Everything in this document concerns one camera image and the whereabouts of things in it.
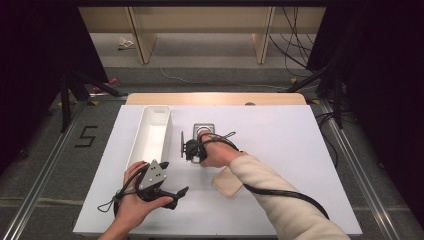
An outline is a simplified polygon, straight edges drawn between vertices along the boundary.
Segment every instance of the gray floor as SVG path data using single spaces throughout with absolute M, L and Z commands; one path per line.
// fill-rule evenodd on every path
M 290 72 L 307 73 L 292 61 L 287 62 L 290 72 L 286 70 L 285 58 L 272 44 L 269 45 L 265 64 L 258 65 L 249 35 L 161 34 L 158 36 L 154 55 L 147 65 L 138 62 L 134 50 L 117 50 L 118 39 L 121 36 L 132 40 L 128 34 L 93 34 L 92 37 L 108 76 L 121 79 L 122 84 L 117 89 L 122 92 L 275 92 L 290 87 L 290 79 L 293 77 Z M 281 36 L 276 35 L 273 38 L 283 46 Z M 302 40 L 305 46 L 310 44 L 307 38 Z M 290 53 L 296 59 L 302 60 L 297 48 L 291 47 Z M 307 99 L 315 98 L 314 85 L 301 91 Z M 33 183 L 37 180 L 45 162 L 50 159 L 51 151 L 60 137 L 59 100 L 52 104 L 52 115 L 46 116 L 27 146 L 29 158 L 16 159 L 0 176 L 1 235 L 6 233 L 8 224 L 11 223 L 23 199 L 31 191 Z M 63 152 L 59 154 L 54 170 L 37 200 L 37 205 L 20 239 L 85 239 L 72 233 L 73 224 L 90 188 L 119 107 L 125 104 L 123 99 L 113 99 L 102 94 L 93 95 L 93 102 L 94 105 L 81 107 L 82 112 L 73 126 Z M 73 106 L 73 112 L 77 112 L 80 106 L 81 104 Z M 323 112 L 322 104 L 310 106 L 315 115 Z M 423 230 L 384 169 L 378 166 L 378 159 L 360 124 L 350 114 L 343 119 L 344 133 L 375 193 L 393 221 L 399 239 L 424 239 Z M 77 145 L 88 144 L 87 139 L 80 138 L 86 126 L 97 126 L 86 132 L 96 138 L 90 148 L 78 148 Z M 324 125 L 323 132 L 336 146 L 339 155 L 337 172 L 364 232 L 362 236 L 352 239 L 384 239 L 383 231 L 328 124 Z M 329 152 L 335 159 L 331 147 Z

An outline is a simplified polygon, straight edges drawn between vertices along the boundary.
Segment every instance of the beige sleeve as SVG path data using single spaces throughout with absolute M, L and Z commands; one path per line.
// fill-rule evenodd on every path
M 243 155 L 230 164 L 241 182 L 255 188 L 297 189 L 256 157 Z M 292 197 L 253 194 L 274 226 L 278 239 L 349 239 L 312 204 Z

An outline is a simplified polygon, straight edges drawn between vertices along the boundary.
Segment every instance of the white platform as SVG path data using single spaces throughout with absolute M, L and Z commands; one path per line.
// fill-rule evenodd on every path
M 144 106 L 122 106 L 74 232 L 100 235 L 113 210 L 97 207 L 122 187 L 123 173 Z M 220 169 L 203 168 L 180 158 L 180 132 L 192 136 L 194 123 L 212 122 L 216 132 L 235 131 L 230 140 L 255 155 L 317 200 L 330 219 L 349 235 L 362 231 L 349 204 L 309 106 L 171 106 L 172 137 L 167 180 L 162 189 L 176 193 L 189 186 L 175 210 L 157 209 L 131 233 L 154 237 L 275 236 L 265 212 L 242 188 L 232 199 L 211 184 Z

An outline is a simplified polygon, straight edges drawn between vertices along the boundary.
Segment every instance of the white surface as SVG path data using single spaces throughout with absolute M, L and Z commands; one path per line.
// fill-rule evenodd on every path
M 172 132 L 171 109 L 169 106 L 146 106 L 138 124 L 135 140 L 128 159 L 129 168 L 135 162 L 144 160 L 158 163 L 168 157 Z
M 143 106 L 122 106 L 74 232 L 103 233 L 113 211 L 97 207 L 122 187 Z M 255 155 L 317 200 L 330 219 L 349 235 L 362 233 L 309 106 L 171 106 L 172 138 L 165 191 L 189 186 L 175 210 L 157 209 L 133 234 L 166 237 L 275 236 L 265 212 L 242 188 L 232 199 L 211 184 L 220 169 L 203 168 L 180 158 L 180 132 L 192 135 L 194 123 L 212 122 L 216 133 L 236 131 L 230 140 Z

